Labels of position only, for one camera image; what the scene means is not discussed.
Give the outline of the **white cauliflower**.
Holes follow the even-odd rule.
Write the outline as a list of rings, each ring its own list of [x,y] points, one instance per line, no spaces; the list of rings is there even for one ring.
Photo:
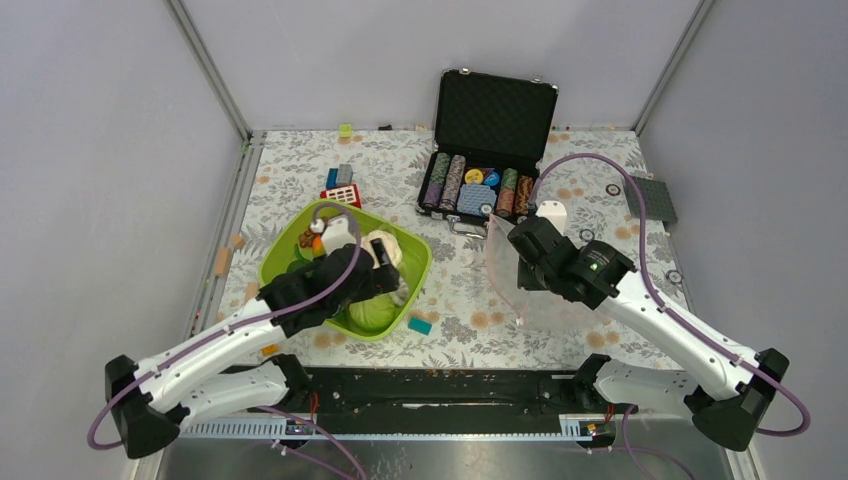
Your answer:
[[[374,267],[378,268],[380,265],[380,257],[375,252],[372,246],[372,242],[376,240],[379,240],[382,243],[385,253],[388,255],[392,266],[396,269],[400,269],[400,265],[403,259],[403,253],[399,246],[398,240],[393,233],[382,229],[376,229],[369,232],[360,241],[361,247],[372,257],[372,260],[374,261]]]

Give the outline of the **green cabbage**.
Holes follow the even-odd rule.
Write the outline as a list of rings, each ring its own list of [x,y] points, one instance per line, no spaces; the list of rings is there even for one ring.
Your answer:
[[[347,315],[353,331],[371,335],[385,331],[395,321],[397,309],[392,297],[383,294],[350,304]]]

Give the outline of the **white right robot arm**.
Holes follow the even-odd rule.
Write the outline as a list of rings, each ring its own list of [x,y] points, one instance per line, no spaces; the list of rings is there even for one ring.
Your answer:
[[[649,369],[594,354],[578,370],[577,405],[589,412],[608,403],[634,405],[674,415],[721,447],[746,450],[789,359],[774,348],[740,344],[664,294],[652,294],[634,261],[612,245],[575,246],[564,234],[565,219],[561,203],[546,201],[507,233],[518,254],[518,287],[548,291],[616,320],[679,366]]]

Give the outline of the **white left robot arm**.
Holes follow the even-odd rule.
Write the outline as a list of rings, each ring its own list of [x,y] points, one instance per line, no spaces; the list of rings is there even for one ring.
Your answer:
[[[344,214],[325,223],[320,239],[324,254],[277,275],[227,319],[158,355],[119,355],[105,365],[102,414],[112,417],[128,458],[156,453],[188,427],[231,412],[307,404],[309,379],[295,357],[239,362],[402,284],[394,235],[361,236]]]

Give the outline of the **clear pink zip top bag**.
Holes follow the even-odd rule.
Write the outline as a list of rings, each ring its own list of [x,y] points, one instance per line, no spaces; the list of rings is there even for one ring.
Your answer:
[[[514,225],[495,216],[488,222],[486,269],[493,290],[513,311],[515,323],[528,331],[560,334],[572,330],[595,329],[612,319],[582,303],[572,303],[547,290],[519,287],[520,257],[508,241]]]

